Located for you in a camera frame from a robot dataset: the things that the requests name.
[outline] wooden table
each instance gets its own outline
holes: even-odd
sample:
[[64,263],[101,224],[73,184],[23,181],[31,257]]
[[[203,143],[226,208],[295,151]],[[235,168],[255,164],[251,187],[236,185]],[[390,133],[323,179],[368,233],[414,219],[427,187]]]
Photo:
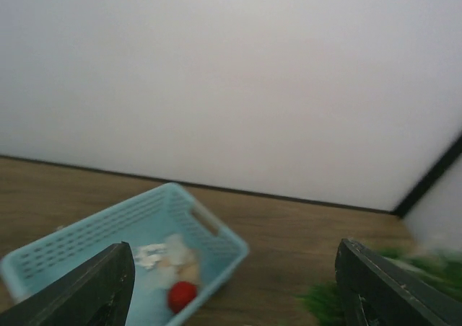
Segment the wooden table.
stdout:
[[[161,184],[0,158],[0,255]],[[233,279],[187,325],[315,325],[295,296],[334,278],[342,237],[371,247],[412,246],[388,214],[187,188],[250,245]],[[12,305],[0,288],[0,309]]]

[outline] white wall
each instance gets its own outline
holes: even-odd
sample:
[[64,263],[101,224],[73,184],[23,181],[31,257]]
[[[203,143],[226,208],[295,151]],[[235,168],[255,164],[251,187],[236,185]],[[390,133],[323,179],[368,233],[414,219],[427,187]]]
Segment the white wall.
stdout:
[[462,126],[461,0],[0,0],[0,153],[391,210]]
[[404,222],[423,247],[462,250],[462,159],[425,194]]

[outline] red apple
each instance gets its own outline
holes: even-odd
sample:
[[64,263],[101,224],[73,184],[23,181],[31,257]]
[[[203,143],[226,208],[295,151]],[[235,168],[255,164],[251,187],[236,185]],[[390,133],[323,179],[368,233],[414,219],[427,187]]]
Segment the red apple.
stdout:
[[168,291],[167,302],[175,314],[179,313],[197,296],[197,287],[187,281],[179,281]]

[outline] light blue plastic basket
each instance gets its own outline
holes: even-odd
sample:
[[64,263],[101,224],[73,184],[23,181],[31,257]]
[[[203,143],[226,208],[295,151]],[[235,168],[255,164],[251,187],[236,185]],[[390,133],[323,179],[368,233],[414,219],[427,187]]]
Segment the light blue plastic basket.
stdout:
[[[204,226],[216,229],[211,232]],[[191,194],[175,183],[164,184],[107,208],[10,252],[1,275],[16,302],[39,292],[108,245],[128,242],[131,249],[183,235],[199,251],[202,287],[179,314],[167,307],[166,290],[149,288],[154,271],[136,267],[126,326],[176,326],[188,319],[248,254],[247,244]]]

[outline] black edge strip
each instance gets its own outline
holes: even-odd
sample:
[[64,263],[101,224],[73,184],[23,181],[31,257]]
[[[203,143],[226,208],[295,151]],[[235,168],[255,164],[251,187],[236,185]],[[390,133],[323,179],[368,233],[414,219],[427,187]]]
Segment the black edge strip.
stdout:
[[369,213],[381,213],[381,214],[391,215],[391,212],[384,211],[382,209],[344,205],[344,204],[341,204],[341,203],[306,200],[306,199],[303,199],[303,198],[291,198],[289,196],[280,196],[280,195],[272,195],[272,194],[265,194],[265,193],[257,193],[257,192],[246,191],[246,190],[214,187],[214,186],[211,186],[211,185],[184,182],[184,181],[180,181],[180,180],[166,180],[164,178],[156,178],[156,177],[148,177],[148,176],[143,176],[143,175],[133,175],[133,174],[122,173],[122,172],[106,171],[106,170],[103,170],[103,169],[95,169],[95,168],[91,168],[91,167],[82,167],[82,166],[76,166],[76,165],[70,165],[70,164],[62,164],[62,163],[57,163],[57,162],[45,162],[43,160],[34,160],[34,159],[28,159],[28,158],[22,158],[22,157],[12,157],[12,156],[9,156],[9,155],[6,155],[6,154],[0,154],[0,158],[17,160],[17,161],[22,161],[22,162],[32,162],[32,163],[35,163],[35,164],[46,164],[46,165],[56,166],[56,167],[66,167],[66,168],[70,168],[70,169],[80,169],[80,170],[89,171],[89,172],[105,173],[105,174],[108,174],[108,175],[115,175],[115,176],[121,176],[121,177],[139,178],[141,180],[152,180],[154,182],[165,182],[165,183],[167,183],[167,182],[176,182],[176,183],[179,183],[179,184],[184,185],[186,187],[203,188],[203,189],[209,189],[209,190],[223,191],[223,192],[226,192],[226,193],[252,195],[252,196],[258,196],[260,198],[273,198],[273,199],[276,199],[276,200],[298,202],[298,203],[308,203],[310,205],[335,207],[335,208],[349,209],[349,210],[352,210],[352,211],[361,211],[361,212],[369,212]]
[[404,218],[420,201],[420,199],[435,185],[452,164],[462,154],[462,133],[450,145],[449,149],[430,168],[427,174],[411,189],[404,199],[391,212],[394,216]]

